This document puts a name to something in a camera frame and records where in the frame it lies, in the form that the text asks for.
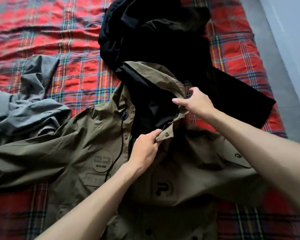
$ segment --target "skin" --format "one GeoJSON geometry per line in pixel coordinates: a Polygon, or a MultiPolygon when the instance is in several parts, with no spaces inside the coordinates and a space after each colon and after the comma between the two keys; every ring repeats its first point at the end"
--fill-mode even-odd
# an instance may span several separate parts
{"type": "MultiPolygon", "coordinates": [[[[207,95],[191,88],[189,99],[175,104],[212,125],[254,169],[283,193],[300,212],[300,144],[264,132],[215,109],[207,95]]],[[[94,193],[48,228],[37,240],[99,239],[130,185],[152,164],[161,130],[140,135],[129,161],[94,193]]]]}

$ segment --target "plaid pattern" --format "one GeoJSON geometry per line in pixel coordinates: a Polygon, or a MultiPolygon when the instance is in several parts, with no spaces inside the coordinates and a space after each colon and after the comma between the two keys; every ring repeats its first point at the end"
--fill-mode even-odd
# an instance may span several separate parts
{"type": "MultiPolygon", "coordinates": [[[[104,10],[112,1],[0,0],[0,90],[17,92],[26,58],[45,54],[60,59],[47,97],[67,105],[73,116],[108,101],[119,80],[100,59],[97,40],[104,10]]],[[[212,18],[206,35],[214,66],[272,97],[240,0],[182,3],[209,7],[212,18]]],[[[212,129],[194,115],[187,120],[212,129]]],[[[263,129],[286,137],[276,105],[263,129]]],[[[48,187],[42,183],[0,193],[0,239],[39,235],[48,187]]],[[[257,209],[220,201],[217,223],[220,240],[300,239],[300,217],[273,190],[257,209]]]]}

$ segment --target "round patch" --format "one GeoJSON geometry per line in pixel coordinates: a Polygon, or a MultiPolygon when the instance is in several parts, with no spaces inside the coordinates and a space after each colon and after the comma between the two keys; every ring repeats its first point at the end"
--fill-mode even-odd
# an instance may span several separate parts
{"type": "Polygon", "coordinates": [[[112,165],[113,159],[108,151],[100,151],[92,159],[92,167],[98,173],[107,171],[112,165]]]}

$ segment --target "crumpled gray fabric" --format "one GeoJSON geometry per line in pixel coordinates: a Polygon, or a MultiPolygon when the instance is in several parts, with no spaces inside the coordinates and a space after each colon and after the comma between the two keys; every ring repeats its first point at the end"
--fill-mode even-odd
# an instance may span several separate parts
{"type": "Polygon", "coordinates": [[[71,118],[71,110],[46,98],[59,60],[45,55],[30,57],[16,94],[0,91],[0,145],[54,133],[71,118]]]}

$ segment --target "wall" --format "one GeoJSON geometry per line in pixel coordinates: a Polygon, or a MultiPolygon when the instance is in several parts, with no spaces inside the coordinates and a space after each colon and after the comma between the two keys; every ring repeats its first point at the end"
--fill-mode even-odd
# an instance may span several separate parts
{"type": "Polygon", "coordinates": [[[300,100],[300,0],[260,0],[300,100]]]}

